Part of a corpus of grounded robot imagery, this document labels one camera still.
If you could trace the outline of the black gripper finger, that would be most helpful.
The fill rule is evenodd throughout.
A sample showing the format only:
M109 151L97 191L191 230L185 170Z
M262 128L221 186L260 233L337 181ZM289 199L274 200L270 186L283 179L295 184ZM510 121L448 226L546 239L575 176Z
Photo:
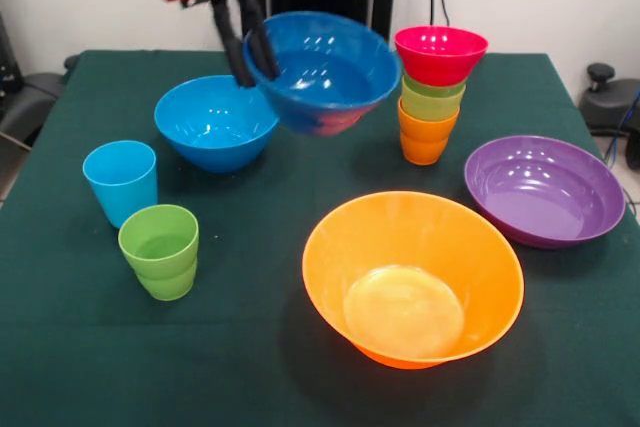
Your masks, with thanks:
M214 22L236 83L240 87L254 87L255 81L244 60L243 42L236 36L231 24L227 0L210 0L210 4L213 9Z
M264 26L264 18L258 0L239 0L246 44L256 68L269 80L275 80L280 70Z

